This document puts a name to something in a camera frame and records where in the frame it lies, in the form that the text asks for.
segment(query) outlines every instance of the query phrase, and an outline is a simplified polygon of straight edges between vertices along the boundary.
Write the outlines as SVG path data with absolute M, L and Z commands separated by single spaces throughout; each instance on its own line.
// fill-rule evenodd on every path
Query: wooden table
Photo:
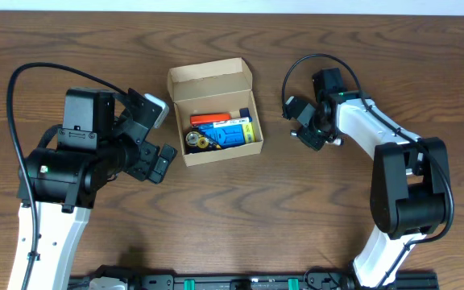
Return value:
M 5 92 L 19 65 L 66 64 L 169 102 L 169 68 L 243 57 L 265 143 L 260 155 L 187 168 L 178 157 L 160 185 L 121 175 L 97 194 L 73 274 L 101 264 L 188 273 L 295 272 L 344 267 L 373 227 L 372 162 L 355 142 L 314 152 L 289 137 L 280 86 L 303 55 L 346 60 L 379 108 L 449 150 L 456 218 L 440 242 L 418 246 L 404 268 L 437 271 L 442 289 L 464 289 L 464 18 L 408 16 L 0 12 L 0 288 L 18 232 L 17 160 Z M 288 94 L 312 96 L 304 63 Z M 352 80 L 345 75 L 349 87 Z M 14 110 L 27 155 L 63 117 L 70 86 L 96 86 L 37 68 L 17 85 Z M 149 136 L 180 148 L 174 114 Z

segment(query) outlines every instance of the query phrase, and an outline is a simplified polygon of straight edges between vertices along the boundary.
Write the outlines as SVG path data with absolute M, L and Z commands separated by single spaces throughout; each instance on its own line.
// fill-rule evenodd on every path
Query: blue package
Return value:
M 200 126 L 200 132 L 216 141 L 223 148 L 245 144 L 241 125 L 224 126 L 221 128 L 202 128 Z

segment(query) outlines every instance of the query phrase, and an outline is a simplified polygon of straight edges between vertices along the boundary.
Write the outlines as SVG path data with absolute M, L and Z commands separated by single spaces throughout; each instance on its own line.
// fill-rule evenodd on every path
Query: box flap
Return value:
M 242 58 L 171 68 L 168 91 L 174 102 L 252 88 L 252 75 Z

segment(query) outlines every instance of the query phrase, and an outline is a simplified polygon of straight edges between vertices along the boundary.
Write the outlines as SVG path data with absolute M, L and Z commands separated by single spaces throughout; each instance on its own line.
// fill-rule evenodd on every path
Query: yellow object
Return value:
M 251 122 L 242 124 L 242 134 L 245 136 L 245 144 L 255 142 L 254 127 Z

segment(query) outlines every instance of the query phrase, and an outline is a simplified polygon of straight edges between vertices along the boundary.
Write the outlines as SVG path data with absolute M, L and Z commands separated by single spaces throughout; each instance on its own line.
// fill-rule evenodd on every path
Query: open box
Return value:
M 259 154 L 263 147 L 263 132 L 252 93 L 252 75 L 241 58 L 219 60 L 171 68 L 168 91 L 175 103 L 176 124 L 187 166 Z M 250 111 L 255 142 L 216 151 L 189 154 L 185 135 L 191 131 L 190 117 L 199 114 L 230 113 L 239 118 L 239 110 Z

